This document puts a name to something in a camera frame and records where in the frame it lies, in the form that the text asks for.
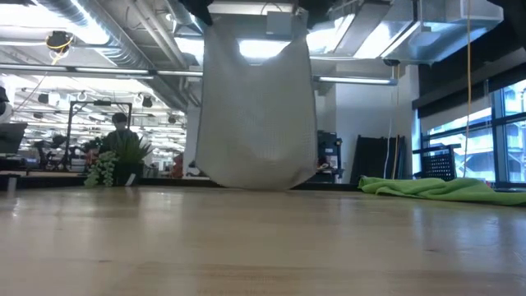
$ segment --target yellow cable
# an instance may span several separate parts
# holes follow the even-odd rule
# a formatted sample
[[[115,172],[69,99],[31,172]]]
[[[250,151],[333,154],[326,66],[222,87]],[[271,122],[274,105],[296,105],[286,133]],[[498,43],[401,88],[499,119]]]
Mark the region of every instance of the yellow cable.
[[[53,59],[51,62],[51,66],[55,66],[57,64],[58,60],[64,57],[64,54],[62,53],[64,51],[64,47],[60,49],[60,53],[57,53],[57,56]]]
[[[58,46],[50,46],[48,44],[48,39],[49,37],[46,37],[46,46],[48,46],[48,49],[63,49],[73,42],[73,37],[71,37],[65,44],[58,45]]]
[[[400,64],[396,66],[396,80],[398,81],[400,79]],[[396,131],[396,142],[394,144],[394,165],[393,165],[393,172],[391,173],[391,178],[395,179],[395,173],[396,173],[396,163],[398,162],[398,140],[399,140],[399,134],[398,134],[398,109],[400,105],[400,95],[399,95],[399,87],[396,86],[396,119],[394,120],[394,130]]]
[[[466,178],[468,170],[468,139],[469,139],[469,114],[471,114],[471,0],[468,0],[468,118],[466,122],[466,142],[464,145],[464,173]]]

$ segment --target window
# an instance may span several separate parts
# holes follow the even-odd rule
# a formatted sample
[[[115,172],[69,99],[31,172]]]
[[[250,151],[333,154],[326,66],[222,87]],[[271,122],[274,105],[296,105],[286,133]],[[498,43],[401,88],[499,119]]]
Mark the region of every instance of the window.
[[[526,112],[525,91],[526,80],[504,88],[505,116]]]
[[[526,121],[506,125],[506,152],[510,182],[526,182]]]
[[[485,128],[469,132],[468,156],[465,157],[467,165],[464,165],[466,133],[460,132],[451,136],[431,139],[429,146],[447,146],[460,144],[462,147],[454,149],[454,166],[457,176],[464,175],[464,167],[467,178],[478,178],[483,181],[495,182],[495,161],[493,159],[493,134],[491,129]]]
[[[495,182],[496,187],[526,187],[526,80],[488,94],[491,108],[432,128],[424,146],[460,144],[454,149],[457,177]],[[465,153],[466,124],[469,125]]]
[[[454,121],[450,123],[446,123],[444,125],[441,125],[439,127],[435,127],[431,129],[428,134],[434,135],[439,132],[447,132],[456,128],[460,127],[466,127],[466,121],[468,120],[467,116],[464,116],[459,119],[455,119]],[[473,113],[469,116],[469,124],[475,124],[475,123],[484,123],[488,120],[491,120],[491,108],[486,108],[484,110],[480,110],[476,113]]]

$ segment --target hanging plant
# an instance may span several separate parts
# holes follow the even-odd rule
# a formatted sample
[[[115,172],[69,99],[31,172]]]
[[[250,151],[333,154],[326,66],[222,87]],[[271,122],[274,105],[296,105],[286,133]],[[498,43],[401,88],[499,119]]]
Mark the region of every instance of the hanging plant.
[[[88,178],[84,181],[86,187],[94,187],[99,183],[99,177],[102,175],[104,186],[111,187],[113,185],[113,171],[115,170],[115,163],[118,161],[115,152],[108,151],[99,155],[97,162],[90,167]]]

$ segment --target potted plant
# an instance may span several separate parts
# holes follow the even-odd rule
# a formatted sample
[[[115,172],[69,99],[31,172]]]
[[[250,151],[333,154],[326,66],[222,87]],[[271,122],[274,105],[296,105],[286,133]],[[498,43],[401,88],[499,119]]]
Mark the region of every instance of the potted plant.
[[[143,159],[152,152],[151,145],[142,145],[142,138],[137,136],[118,136],[115,142],[109,144],[111,151],[100,154],[96,163],[90,166],[90,173],[84,182],[87,187],[99,183],[106,187],[123,186],[129,180],[129,185],[132,185],[142,177]]]
[[[113,186],[113,175],[117,161],[118,158],[113,151],[99,155],[95,164],[90,166],[88,178],[84,181],[84,185],[86,187],[94,187],[102,182],[106,187]]]
[[[128,180],[131,184],[142,178],[144,171],[144,158],[152,152],[151,145],[142,145],[142,138],[133,136],[117,137],[116,142],[110,143],[112,151],[118,157],[113,171],[114,185],[125,185]]]

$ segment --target person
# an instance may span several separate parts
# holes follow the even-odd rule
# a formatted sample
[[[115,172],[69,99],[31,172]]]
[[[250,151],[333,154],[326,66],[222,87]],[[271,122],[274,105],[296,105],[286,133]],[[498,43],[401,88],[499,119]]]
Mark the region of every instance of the person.
[[[173,158],[173,170],[171,173],[172,178],[182,178],[182,161],[184,155],[181,153]]]
[[[128,117],[126,114],[115,113],[112,116],[112,123],[115,126],[115,131],[110,132],[103,139],[103,144],[99,149],[99,154],[110,151],[112,149],[111,143],[117,143],[119,138],[122,140],[131,136],[139,140],[138,135],[127,128]]]

